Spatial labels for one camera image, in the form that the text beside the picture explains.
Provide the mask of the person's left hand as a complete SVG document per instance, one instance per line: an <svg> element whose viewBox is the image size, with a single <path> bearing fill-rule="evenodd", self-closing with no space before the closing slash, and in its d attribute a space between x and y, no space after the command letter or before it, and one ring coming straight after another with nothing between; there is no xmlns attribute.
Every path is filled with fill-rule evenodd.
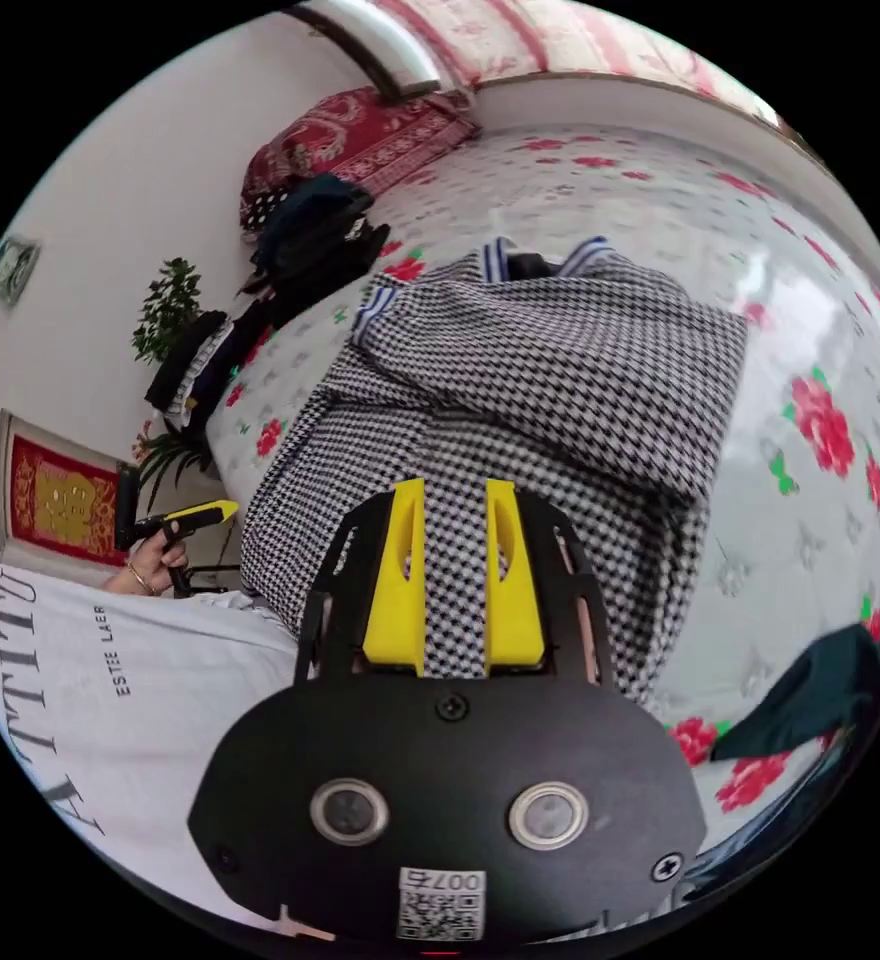
<svg viewBox="0 0 880 960"><path fill-rule="evenodd" d="M160 530L145 539L127 561L125 572L131 590L145 596L160 596L173 586L172 573L185 566L185 542Z"/></svg>

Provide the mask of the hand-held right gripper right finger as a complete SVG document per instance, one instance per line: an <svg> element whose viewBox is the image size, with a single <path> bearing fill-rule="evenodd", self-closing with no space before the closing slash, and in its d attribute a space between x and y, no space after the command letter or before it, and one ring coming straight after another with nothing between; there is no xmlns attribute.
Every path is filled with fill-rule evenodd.
<svg viewBox="0 0 880 960"><path fill-rule="evenodd" d="M485 665L536 671L545 641L515 485L486 482Z"/></svg>

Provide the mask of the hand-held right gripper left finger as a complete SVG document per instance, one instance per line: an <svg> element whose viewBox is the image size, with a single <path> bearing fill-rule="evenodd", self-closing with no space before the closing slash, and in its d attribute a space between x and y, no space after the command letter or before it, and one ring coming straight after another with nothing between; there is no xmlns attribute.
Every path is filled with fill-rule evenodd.
<svg viewBox="0 0 880 960"><path fill-rule="evenodd" d="M375 668L424 674L426 645L424 481L393 491L363 640Z"/></svg>

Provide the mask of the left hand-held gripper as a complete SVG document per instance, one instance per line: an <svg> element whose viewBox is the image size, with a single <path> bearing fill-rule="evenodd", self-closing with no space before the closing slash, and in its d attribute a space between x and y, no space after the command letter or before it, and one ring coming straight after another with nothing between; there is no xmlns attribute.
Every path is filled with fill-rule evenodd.
<svg viewBox="0 0 880 960"><path fill-rule="evenodd" d="M178 538L182 539L179 530L201 530L207 527L220 525L231 520L238 512L238 509L239 505L235 501L213 500L168 513L165 515L165 520L160 520L152 525L149 535L146 536L142 542L145 539L152 537L160 530L164 530L169 536L176 535ZM172 573L172 588L174 587L174 581L176 578L179 577L186 569L186 565L187 562L184 567L179 568Z"/></svg>

